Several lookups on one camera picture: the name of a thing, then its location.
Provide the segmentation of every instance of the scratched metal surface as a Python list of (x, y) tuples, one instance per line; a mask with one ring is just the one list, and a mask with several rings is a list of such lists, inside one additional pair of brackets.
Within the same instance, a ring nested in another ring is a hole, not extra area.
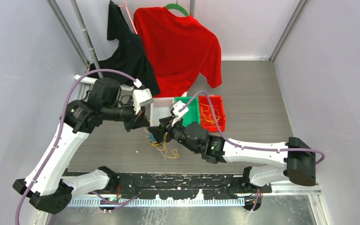
[(54, 225), (316, 225), (307, 195), (264, 196), (251, 214), (242, 207), (123, 208), (103, 214), (98, 208), (65, 209)]
[[(283, 142), (292, 136), (274, 65), (270, 61), (223, 61), (223, 84), (211, 89), (200, 75), (188, 95), (198, 90), (221, 95), (226, 113), (225, 134), (247, 142)], [(115, 172), (242, 173), (246, 163), (210, 164), (179, 145), (177, 159), (164, 158), (151, 146), (143, 129), (127, 133), (123, 123), (105, 121), (72, 158), (69, 171), (94, 171), (105, 165)]]

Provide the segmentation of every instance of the green hanger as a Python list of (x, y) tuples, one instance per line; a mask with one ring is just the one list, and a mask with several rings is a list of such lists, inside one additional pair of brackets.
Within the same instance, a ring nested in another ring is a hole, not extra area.
[(189, 16), (187, 10), (185, 8), (183, 8), (181, 5), (179, 5), (177, 3), (177, 1), (176, 1), (176, 3), (167, 4), (165, 6), (165, 8), (167, 8), (167, 9), (176, 9), (177, 11), (180, 11), (185, 16)]

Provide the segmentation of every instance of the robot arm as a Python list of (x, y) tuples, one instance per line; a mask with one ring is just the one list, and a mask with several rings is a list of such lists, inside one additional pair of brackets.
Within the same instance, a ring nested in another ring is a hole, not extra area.
[(158, 143), (172, 139), (185, 146), (195, 154), (201, 154), (202, 159), (210, 163), (249, 162), (263, 164), (263, 166), (248, 167), (244, 170), (245, 183), (255, 187), (262, 187), (268, 183), (290, 180), (303, 185), (314, 186), (315, 182), (315, 154), (311, 152), (279, 151), (287, 148), (308, 148), (299, 138), (290, 137), (288, 142), (254, 143), (229, 139), (241, 146), (250, 146), (277, 151), (261, 151), (240, 148), (232, 145), (220, 136), (210, 135), (208, 130), (194, 122), (187, 127), (182, 126), (182, 117), (186, 110), (180, 112), (185, 104), (176, 102), (171, 107), (172, 116), (159, 120), (158, 127), (149, 127)]
[[(117, 176), (105, 166), (73, 178), (62, 178), (62, 175), (79, 146), (104, 120), (123, 121), (128, 132), (150, 125), (145, 116), (145, 106), (152, 102), (149, 89), (141, 87), (134, 90), (126, 104), (118, 100), (119, 95), (120, 84), (116, 80), (102, 78), (95, 82), (87, 100), (75, 100), (68, 104), (59, 145), (27, 195), (36, 209), (56, 214), (72, 198), (104, 188), (115, 190)], [(14, 182), (13, 188), (21, 195), (48, 156), (58, 132), (59, 126), (31, 174)]]

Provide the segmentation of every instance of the red t-shirt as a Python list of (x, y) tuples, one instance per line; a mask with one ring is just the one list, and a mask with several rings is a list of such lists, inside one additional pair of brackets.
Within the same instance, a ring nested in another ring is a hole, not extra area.
[(221, 85), (221, 48), (217, 37), (191, 16), (165, 7), (139, 8), (134, 23), (161, 90), (156, 97), (181, 96), (199, 73)]

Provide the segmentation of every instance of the white wall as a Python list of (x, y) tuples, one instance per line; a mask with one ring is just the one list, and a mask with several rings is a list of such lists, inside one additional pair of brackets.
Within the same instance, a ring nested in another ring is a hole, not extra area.
[[(49, 145), (73, 76), (84, 65), (46, 1), (0, 0), (0, 225), (14, 224), (12, 189)], [(31, 224), (26, 201), (21, 224)]]
[[(86, 42), (71, 2), (56, 0), (89, 59)], [(109, 0), (77, 0), (100, 60), (111, 57), (118, 43), (106, 40)], [(123, 5), (123, 0), (113, 0)], [(128, 0), (131, 16), (141, 7), (163, 7), (175, 0)], [(270, 58), (299, 0), (196, 0), (195, 18), (219, 39), (224, 59)], [(189, 0), (179, 0), (187, 11)], [(126, 10), (122, 13), (127, 19)]]
[(275, 68), (295, 135), (326, 152), (333, 224), (360, 224), (360, 1), (310, 1)]

